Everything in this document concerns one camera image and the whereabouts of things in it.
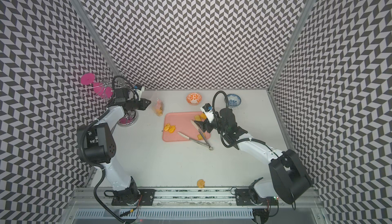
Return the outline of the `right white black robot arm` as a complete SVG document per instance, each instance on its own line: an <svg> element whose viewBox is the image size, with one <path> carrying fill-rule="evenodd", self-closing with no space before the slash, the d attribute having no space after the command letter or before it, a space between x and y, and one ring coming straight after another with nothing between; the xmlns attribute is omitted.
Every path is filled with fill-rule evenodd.
<svg viewBox="0 0 392 224"><path fill-rule="evenodd" d="M296 209L297 199L313 185L298 154L291 149L277 150L254 138L237 124L233 110L229 107L228 95L224 91L216 92L213 99L219 94L224 96L225 107L216 111L215 103L205 104L201 111L206 115L206 120L197 122L197 128L208 133L216 130L224 147L234 147L268 165L271 177L261 177L248 187L249 198L254 205L273 198Z"/></svg>

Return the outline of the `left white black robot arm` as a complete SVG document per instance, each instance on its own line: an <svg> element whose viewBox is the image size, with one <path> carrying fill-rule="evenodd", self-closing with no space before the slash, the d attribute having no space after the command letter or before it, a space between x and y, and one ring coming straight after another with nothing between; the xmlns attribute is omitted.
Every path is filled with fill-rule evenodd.
<svg viewBox="0 0 392 224"><path fill-rule="evenodd" d="M140 198L135 180L116 158L116 143L113 132L116 126L127 127L138 120L138 111L144 111L151 104L141 97L145 88L132 86L122 75L111 81L113 91L107 109L100 117L77 130L78 155L82 162L102 172L102 178L112 187L112 198L118 201L135 202Z"/></svg>

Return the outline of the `round cracker cookie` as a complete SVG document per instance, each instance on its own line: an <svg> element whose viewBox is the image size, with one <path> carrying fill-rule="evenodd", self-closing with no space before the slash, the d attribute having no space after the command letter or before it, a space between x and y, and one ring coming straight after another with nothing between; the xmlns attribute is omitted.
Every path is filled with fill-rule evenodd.
<svg viewBox="0 0 392 224"><path fill-rule="evenodd" d="M204 188L205 187L205 181L203 179L200 179L197 181L197 186L199 188Z"/></svg>

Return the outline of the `clear resealable bag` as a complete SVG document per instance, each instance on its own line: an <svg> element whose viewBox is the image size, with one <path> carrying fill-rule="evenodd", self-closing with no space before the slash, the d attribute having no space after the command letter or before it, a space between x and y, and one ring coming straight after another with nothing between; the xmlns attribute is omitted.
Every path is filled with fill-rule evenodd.
<svg viewBox="0 0 392 224"><path fill-rule="evenodd" d="M152 99L152 110L157 116L163 115L163 101L158 98Z"/></svg>

